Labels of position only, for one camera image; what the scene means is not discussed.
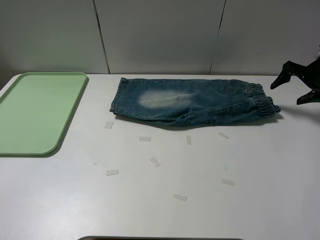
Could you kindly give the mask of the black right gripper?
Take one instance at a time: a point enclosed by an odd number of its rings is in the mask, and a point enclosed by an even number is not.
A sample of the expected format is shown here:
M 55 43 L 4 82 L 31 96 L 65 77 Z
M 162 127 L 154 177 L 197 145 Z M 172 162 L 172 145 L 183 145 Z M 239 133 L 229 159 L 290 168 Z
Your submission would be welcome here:
M 275 81 L 270 85 L 270 89 L 290 82 L 291 77 L 298 77 L 311 91 L 296 100 L 297 105 L 320 102 L 320 55 L 316 60 L 307 66 L 287 61 L 282 66 L 282 70 Z

